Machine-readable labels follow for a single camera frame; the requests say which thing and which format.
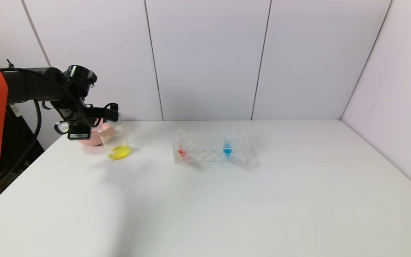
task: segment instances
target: black cable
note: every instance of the black cable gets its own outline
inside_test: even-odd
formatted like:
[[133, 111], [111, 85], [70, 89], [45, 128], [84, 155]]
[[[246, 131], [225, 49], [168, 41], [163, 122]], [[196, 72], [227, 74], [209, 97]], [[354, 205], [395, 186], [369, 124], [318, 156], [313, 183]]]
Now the black cable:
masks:
[[59, 127], [58, 127], [57, 124], [54, 125], [54, 130], [55, 130], [58, 134], [60, 134], [60, 135], [65, 135], [65, 134], [67, 134], [67, 131], [66, 131], [66, 132], [62, 132], [62, 131], [59, 129]]
[[45, 101], [42, 101], [42, 108], [46, 109], [46, 110], [51, 110], [53, 108], [47, 107], [47, 105], [45, 105]]
[[37, 125], [36, 125], [36, 130], [34, 131], [34, 135], [31, 138], [31, 141], [26, 146], [26, 148], [21, 153], [21, 155], [18, 157], [17, 161], [7, 171], [1, 174], [0, 182], [3, 181], [18, 166], [18, 164], [23, 159], [23, 157], [28, 153], [28, 151], [31, 149], [34, 143], [36, 143], [37, 136], [39, 135], [39, 132], [41, 131], [41, 125], [42, 125], [41, 108], [39, 107], [39, 102], [37, 100], [33, 100], [33, 101], [34, 101], [34, 105], [36, 106], [36, 114], [37, 114]]
[[101, 123], [101, 120], [102, 120], [102, 119], [101, 119], [101, 118], [99, 118], [99, 119], [98, 119], [98, 122], [96, 122], [96, 123], [95, 123], [95, 126], [94, 126], [94, 127], [98, 127], [98, 126], [99, 126], [99, 124]]

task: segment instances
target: blue liquid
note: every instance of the blue liquid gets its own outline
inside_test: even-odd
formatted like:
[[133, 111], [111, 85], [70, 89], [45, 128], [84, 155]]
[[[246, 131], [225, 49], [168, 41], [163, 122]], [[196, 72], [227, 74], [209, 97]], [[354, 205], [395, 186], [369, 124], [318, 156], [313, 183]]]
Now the blue liquid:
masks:
[[225, 156], [230, 156], [231, 153], [233, 152], [233, 148], [231, 148], [230, 144], [225, 144], [223, 147], [223, 153], [225, 154]]

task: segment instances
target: label sticker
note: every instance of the label sticker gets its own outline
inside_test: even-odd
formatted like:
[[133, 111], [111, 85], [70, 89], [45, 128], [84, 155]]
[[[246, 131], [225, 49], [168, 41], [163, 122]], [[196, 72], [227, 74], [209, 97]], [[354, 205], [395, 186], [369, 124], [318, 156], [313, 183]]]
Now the label sticker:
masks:
[[70, 134], [69, 138], [87, 138], [88, 134]]

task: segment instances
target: wall seam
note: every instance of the wall seam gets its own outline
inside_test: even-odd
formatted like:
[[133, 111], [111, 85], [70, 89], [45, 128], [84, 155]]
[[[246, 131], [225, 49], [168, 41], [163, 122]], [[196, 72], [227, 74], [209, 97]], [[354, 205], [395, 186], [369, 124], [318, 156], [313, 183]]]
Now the wall seam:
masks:
[[152, 48], [153, 67], [155, 68], [156, 86], [158, 88], [159, 107], [161, 108], [161, 118], [164, 120], [163, 104], [161, 104], [161, 92], [159, 91], [158, 72], [156, 70], [155, 53], [153, 52], [152, 32], [150, 31], [150, 22], [148, 21], [147, 1], [144, 0], [145, 16], [147, 17], [148, 36], [150, 37], [150, 47]]
[[266, 32], [264, 33], [263, 50], [261, 51], [261, 60], [259, 61], [258, 78], [256, 79], [255, 98], [253, 99], [252, 115], [250, 120], [253, 120], [253, 113], [255, 111], [256, 93], [258, 92], [259, 75], [261, 74], [261, 64], [263, 63], [264, 46], [266, 45], [267, 28], [269, 26], [270, 9], [272, 7], [272, 0], [269, 3], [269, 12], [267, 14]]
[[31, 25], [31, 29], [33, 29], [34, 36], [36, 36], [37, 43], [39, 44], [39, 47], [41, 48], [42, 54], [44, 55], [44, 58], [45, 58], [45, 60], [47, 61], [47, 65], [48, 65], [49, 67], [52, 67], [52, 65], [51, 65], [51, 63], [50, 63], [50, 60], [49, 60], [49, 58], [47, 57], [47, 53], [45, 52], [44, 46], [42, 45], [41, 39], [39, 38], [39, 34], [37, 34], [36, 27], [34, 27], [34, 23], [33, 23], [32, 19], [31, 19], [31, 16], [30, 16], [30, 13], [29, 13], [29, 11], [28, 11], [28, 8], [26, 7], [25, 0], [21, 0], [21, 4], [23, 5], [23, 9], [25, 10], [26, 16], [27, 16], [28, 21], [29, 21], [29, 23], [30, 23], [30, 25]]
[[360, 133], [358, 133], [356, 130], [354, 130], [351, 126], [349, 126], [348, 124], [346, 124], [343, 121], [340, 121], [340, 122], [345, 124], [349, 129], [351, 129], [354, 133], [356, 133], [357, 136], [359, 136], [362, 140], [364, 140], [364, 142], [366, 142], [368, 145], [370, 145], [371, 148], [373, 148], [375, 151], [377, 151], [377, 153], [379, 153], [383, 158], [385, 158], [391, 165], [393, 165], [393, 167], [395, 167], [401, 174], [403, 174], [404, 177], [406, 177], [411, 182], [411, 179], [404, 173], [404, 171], [402, 171], [402, 169], [400, 167], [398, 167], [396, 164], [394, 164], [386, 155], [384, 155], [382, 152], [380, 152], [377, 149], [376, 146], [374, 146], [369, 141], [367, 141]]
[[383, 25], [385, 24], [385, 21], [386, 21], [386, 17], [388, 16], [388, 13], [390, 12], [391, 4], [393, 4], [393, 0], [391, 0], [390, 4], [388, 5], [388, 10], [386, 10], [385, 18], [383, 18], [383, 22], [381, 23], [380, 29], [378, 30], [377, 37], [375, 38], [374, 44], [372, 45], [372, 48], [370, 49], [369, 56], [367, 57], [367, 60], [364, 63], [364, 67], [361, 70], [361, 74], [359, 74], [359, 78], [357, 79], [356, 84], [354, 85], [353, 92], [351, 93], [350, 98], [347, 102], [347, 105], [345, 106], [344, 111], [342, 112], [342, 115], [340, 116], [339, 120], [342, 120], [344, 118], [345, 111], [347, 110], [347, 108], [348, 108], [348, 106], [351, 102], [351, 99], [353, 98], [353, 94], [356, 91], [357, 85], [359, 84], [359, 80], [361, 80], [362, 74], [364, 73], [364, 70], [366, 69], [367, 62], [369, 62], [370, 56], [372, 55], [372, 52], [374, 51], [375, 44], [377, 44], [378, 37], [380, 36], [380, 32], [383, 28]]

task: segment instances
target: red liquid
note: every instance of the red liquid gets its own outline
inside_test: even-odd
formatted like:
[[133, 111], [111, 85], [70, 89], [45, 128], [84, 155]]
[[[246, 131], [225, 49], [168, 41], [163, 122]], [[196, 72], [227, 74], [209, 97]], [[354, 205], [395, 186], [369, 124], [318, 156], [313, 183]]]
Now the red liquid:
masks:
[[178, 152], [178, 155], [180, 155], [180, 156], [185, 156], [186, 155], [186, 150], [178, 149], [177, 152]]

